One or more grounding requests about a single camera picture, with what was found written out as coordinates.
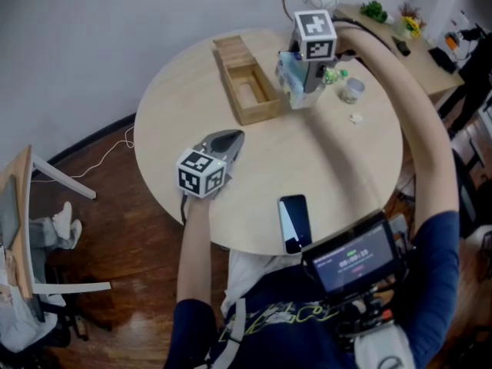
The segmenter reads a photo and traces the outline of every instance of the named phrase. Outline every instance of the smartphone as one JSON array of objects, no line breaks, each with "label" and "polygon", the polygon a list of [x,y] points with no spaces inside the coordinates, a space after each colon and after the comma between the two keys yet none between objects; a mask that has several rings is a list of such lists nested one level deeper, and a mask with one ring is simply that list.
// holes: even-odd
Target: smartphone
[{"label": "smartphone", "polygon": [[306,197],[302,194],[282,197],[278,200],[278,209],[285,253],[301,252],[312,242]]}]

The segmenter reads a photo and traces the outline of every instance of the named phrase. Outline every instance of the person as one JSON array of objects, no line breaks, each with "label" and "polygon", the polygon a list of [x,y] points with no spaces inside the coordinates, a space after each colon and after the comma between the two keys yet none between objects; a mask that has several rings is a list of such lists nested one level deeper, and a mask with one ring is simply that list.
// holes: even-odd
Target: person
[{"label": "person", "polygon": [[[413,155],[417,257],[391,303],[410,362],[426,367],[444,342],[457,296],[458,196],[450,140],[421,86],[391,52],[355,25],[338,22],[336,29],[337,52],[355,50],[383,85]],[[217,330],[208,216],[213,206],[209,198],[194,198],[188,209],[165,368],[356,367],[354,354],[343,352],[334,337],[337,315],[322,303],[323,291],[305,276],[299,258],[231,250],[221,308],[225,327]],[[232,332],[240,302],[247,316],[238,344]],[[215,365],[228,344],[237,348],[232,363]]]},{"label": "person", "polygon": [[451,139],[463,130],[492,90],[492,33],[480,39],[470,59],[460,70],[460,76],[465,82],[464,85],[458,87],[439,108],[439,116],[445,118],[454,106],[465,98],[460,115],[454,119],[447,131]]},{"label": "person", "polygon": [[[82,224],[80,220],[72,222],[71,218],[71,204],[65,202],[61,212],[53,218],[29,221],[32,271],[37,281],[46,283],[45,262],[51,251],[57,248],[70,250],[77,245]],[[58,316],[45,313],[45,321],[40,322],[32,313],[28,303],[22,299],[15,259],[10,250],[5,252],[5,273],[8,286],[0,284],[0,343],[11,352],[18,353],[46,336],[56,326]],[[65,306],[59,294],[40,298],[49,304]]]}]

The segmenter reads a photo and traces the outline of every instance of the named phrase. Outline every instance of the navy shirt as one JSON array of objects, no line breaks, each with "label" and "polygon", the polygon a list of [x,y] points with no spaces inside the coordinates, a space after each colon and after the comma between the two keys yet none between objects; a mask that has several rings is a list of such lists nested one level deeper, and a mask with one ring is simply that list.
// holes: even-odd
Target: navy shirt
[{"label": "navy shirt", "polygon": [[[410,342],[417,368],[425,367],[442,346],[454,313],[458,281],[459,217],[457,212],[433,216],[415,237],[416,257],[404,283],[395,292],[392,309]],[[344,353],[333,337],[336,314],[321,303],[322,291],[301,266],[265,275],[245,296],[247,320],[231,368],[356,368],[354,355]],[[165,367],[203,364],[224,350],[234,319],[215,326],[214,312],[201,301],[176,306],[171,348]]]}]

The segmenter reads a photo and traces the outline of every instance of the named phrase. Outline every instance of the wooden box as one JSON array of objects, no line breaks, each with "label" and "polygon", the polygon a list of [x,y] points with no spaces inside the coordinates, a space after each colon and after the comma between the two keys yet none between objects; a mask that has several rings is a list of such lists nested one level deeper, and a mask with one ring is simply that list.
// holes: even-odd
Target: wooden box
[{"label": "wooden box", "polygon": [[225,90],[241,125],[276,118],[281,112],[275,88],[240,36],[214,40]]}]

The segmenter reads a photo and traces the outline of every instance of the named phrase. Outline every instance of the black baseboard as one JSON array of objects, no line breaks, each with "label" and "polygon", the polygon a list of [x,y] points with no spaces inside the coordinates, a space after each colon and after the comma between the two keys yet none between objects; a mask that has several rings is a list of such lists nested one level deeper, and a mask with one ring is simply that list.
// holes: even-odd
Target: black baseboard
[{"label": "black baseboard", "polygon": [[[88,137],[85,137],[81,141],[72,145],[70,148],[66,148],[64,151],[61,151],[56,156],[50,158],[48,160],[48,164],[56,165],[60,161],[65,160],[67,157],[73,155],[75,152],[82,150],[86,146],[89,146],[90,144],[100,140],[101,138],[104,138],[106,135],[109,135],[112,132],[119,130],[120,128],[126,127],[128,125],[132,125],[135,122],[135,116],[136,114],[131,114],[123,119],[115,121],[115,123],[111,123],[110,125],[103,127],[101,130],[96,131],[94,134],[91,134]],[[32,172],[33,178],[36,175],[39,175],[39,171]]]}]

